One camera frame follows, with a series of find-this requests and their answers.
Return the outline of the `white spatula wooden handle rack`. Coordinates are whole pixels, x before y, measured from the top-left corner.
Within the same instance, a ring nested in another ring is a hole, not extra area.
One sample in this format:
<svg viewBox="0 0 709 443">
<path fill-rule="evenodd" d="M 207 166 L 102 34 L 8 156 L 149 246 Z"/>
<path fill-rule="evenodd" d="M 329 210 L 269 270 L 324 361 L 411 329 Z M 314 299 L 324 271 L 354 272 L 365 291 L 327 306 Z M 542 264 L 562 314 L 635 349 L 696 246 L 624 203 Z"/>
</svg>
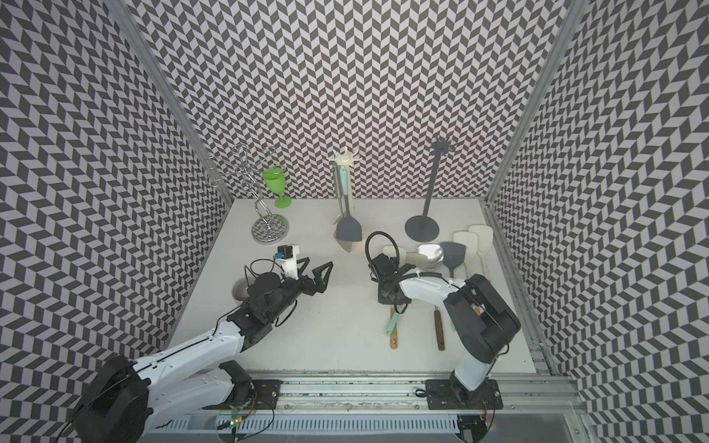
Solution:
<svg viewBox="0 0 709 443">
<path fill-rule="evenodd" d="M 399 254 L 398 267 L 401 267 L 406 261 L 406 251 L 400 247 L 387 245 L 387 247 L 382 249 L 382 253 L 389 258 L 396 258 L 396 254 Z M 390 347 L 393 350 L 398 348 L 397 322 L 399 317 L 400 315 L 396 311 L 396 306 L 394 306 L 391 308 L 391 319 L 387 328 L 387 335 L 390 338 Z"/>
</svg>

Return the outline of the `white spatula mint handle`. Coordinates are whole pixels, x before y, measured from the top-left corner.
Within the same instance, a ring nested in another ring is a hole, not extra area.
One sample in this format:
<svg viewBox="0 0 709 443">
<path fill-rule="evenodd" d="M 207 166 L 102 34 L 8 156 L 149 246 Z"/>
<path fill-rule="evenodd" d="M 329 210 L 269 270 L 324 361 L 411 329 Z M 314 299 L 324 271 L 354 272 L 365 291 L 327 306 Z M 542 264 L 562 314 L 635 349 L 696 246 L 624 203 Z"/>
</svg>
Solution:
<svg viewBox="0 0 709 443">
<path fill-rule="evenodd" d="M 406 252 L 402 248 L 398 248 L 399 253 L 400 253 L 400 264 L 411 264 L 414 265 L 415 267 L 419 269 L 426 269 L 427 266 L 427 258 L 417 252 Z M 382 253 L 389 258 L 394 258 L 395 257 L 395 252 L 393 247 L 384 247 L 382 249 Z M 389 323 L 389 326 L 387 328 L 387 335 L 392 336 L 395 333 L 396 330 L 396 324 L 399 319 L 399 314 L 397 313 L 396 309 L 399 308 L 399 306 L 394 306 L 391 309 L 391 320 Z"/>
</svg>

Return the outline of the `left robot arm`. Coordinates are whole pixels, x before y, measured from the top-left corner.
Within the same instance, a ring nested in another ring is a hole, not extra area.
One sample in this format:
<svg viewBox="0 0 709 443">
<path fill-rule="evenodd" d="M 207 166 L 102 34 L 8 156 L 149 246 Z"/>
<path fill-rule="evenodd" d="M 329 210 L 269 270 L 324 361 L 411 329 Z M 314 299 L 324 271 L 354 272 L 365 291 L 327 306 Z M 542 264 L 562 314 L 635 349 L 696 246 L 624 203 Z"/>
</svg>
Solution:
<svg viewBox="0 0 709 443">
<path fill-rule="evenodd" d="M 114 356 L 96 373 L 68 418 L 82 442 L 137 442 L 148 431 L 201 408 L 248 407 L 258 401 L 236 358 L 265 338 L 300 295 L 327 290 L 332 262 L 306 275 L 309 260 L 286 260 L 264 272 L 249 297 L 215 326 L 152 356 Z"/>
</svg>

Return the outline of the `steel spoon brown handle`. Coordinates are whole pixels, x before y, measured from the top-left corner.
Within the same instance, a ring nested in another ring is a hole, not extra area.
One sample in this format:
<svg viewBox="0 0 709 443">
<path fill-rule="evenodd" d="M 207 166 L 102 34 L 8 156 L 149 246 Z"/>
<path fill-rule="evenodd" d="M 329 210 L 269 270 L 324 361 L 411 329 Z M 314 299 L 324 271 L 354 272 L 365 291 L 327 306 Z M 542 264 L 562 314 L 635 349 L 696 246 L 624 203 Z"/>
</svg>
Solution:
<svg viewBox="0 0 709 443">
<path fill-rule="evenodd" d="M 423 244 L 417 248 L 417 253 L 425 258 L 424 269 L 426 271 L 435 271 L 444 258 L 442 246 L 439 244 Z M 437 306 L 434 306 L 434 323 L 437 347 L 440 351 L 445 350 L 445 337 L 442 325 L 441 311 Z"/>
</svg>

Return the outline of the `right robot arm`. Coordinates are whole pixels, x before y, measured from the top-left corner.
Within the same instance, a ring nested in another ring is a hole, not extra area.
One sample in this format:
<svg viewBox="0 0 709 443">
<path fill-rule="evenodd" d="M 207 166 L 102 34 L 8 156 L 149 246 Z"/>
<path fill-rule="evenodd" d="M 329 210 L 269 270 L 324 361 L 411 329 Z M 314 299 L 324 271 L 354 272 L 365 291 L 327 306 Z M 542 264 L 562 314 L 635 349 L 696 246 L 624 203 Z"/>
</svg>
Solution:
<svg viewBox="0 0 709 443">
<path fill-rule="evenodd" d="M 446 279 L 438 272 L 402 266 L 398 245 L 382 231 L 367 237 L 364 250 L 380 304 L 399 315 L 415 301 L 446 311 L 465 349 L 450 378 L 426 381 L 428 408 L 502 408 L 499 386 L 490 372 L 498 357 L 509 352 L 521 323 L 489 279 L 481 274 Z"/>
</svg>

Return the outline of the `grey spatula mint handle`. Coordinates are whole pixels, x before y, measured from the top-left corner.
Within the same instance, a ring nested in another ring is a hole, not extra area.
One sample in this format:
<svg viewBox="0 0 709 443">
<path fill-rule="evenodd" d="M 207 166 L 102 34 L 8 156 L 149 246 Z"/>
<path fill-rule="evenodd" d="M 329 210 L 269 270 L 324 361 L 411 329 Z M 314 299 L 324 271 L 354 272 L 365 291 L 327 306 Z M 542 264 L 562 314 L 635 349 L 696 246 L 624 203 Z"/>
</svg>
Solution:
<svg viewBox="0 0 709 443">
<path fill-rule="evenodd" d="M 453 278 L 455 270 L 465 264 L 466 246 L 456 242 L 441 242 L 443 253 L 443 266 L 449 271 Z"/>
</svg>

